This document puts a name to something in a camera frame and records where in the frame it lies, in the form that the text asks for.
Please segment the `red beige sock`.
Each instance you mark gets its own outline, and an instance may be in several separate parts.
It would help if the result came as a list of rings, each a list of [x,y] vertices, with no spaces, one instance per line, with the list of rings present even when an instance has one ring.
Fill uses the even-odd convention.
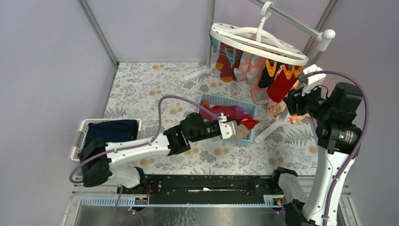
[[[236,142],[246,138],[251,130],[260,122],[259,120],[256,120],[252,116],[245,113],[243,115],[233,115],[231,118],[237,122],[238,126],[238,132],[232,138]]]

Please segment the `white clip hanger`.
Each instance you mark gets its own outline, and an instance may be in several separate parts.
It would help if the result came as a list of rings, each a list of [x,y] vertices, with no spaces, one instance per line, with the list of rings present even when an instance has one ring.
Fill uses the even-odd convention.
[[[306,65],[309,59],[305,54],[263,29],[265,21],[271,15],[269,8],[273,5],[271,1],[264,3],[258,27],[213,23],[209,34],[212,39],[249,54],[288,65]]]

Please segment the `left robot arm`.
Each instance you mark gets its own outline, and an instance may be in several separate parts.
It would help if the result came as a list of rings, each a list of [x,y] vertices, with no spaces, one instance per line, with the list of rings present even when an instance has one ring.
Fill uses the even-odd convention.
[[[227,116],[223,114],[215,120],[205,121],[201,114],[191,113],[180,124],[153,138],[108,143],[101,137],[94,138],[78,154],[80,183],[95,187],[109,182],[139,194],[146,187],[144,174],[139,167],[127,168],[127,163],[187,152],[191,143],[221,136],[222,123],[226,121]]]

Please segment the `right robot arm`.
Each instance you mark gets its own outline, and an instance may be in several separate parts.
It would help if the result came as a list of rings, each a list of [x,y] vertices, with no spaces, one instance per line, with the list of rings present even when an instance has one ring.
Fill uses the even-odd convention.
[[[315,134],[319,149],[316,175],[309,196],[299,185],[298,174],[291,169],[276,168],[270,188],[283,193],[281,206],[288,226],[335,226],[337,207],[344,180],[357,155],[362,130],[353,124],[363,99],[358,87],[340,82],[331,95],[321,96],[317,86],[307,94],[291,90],[284,98],[291,113],[309,114],[316,121]]]

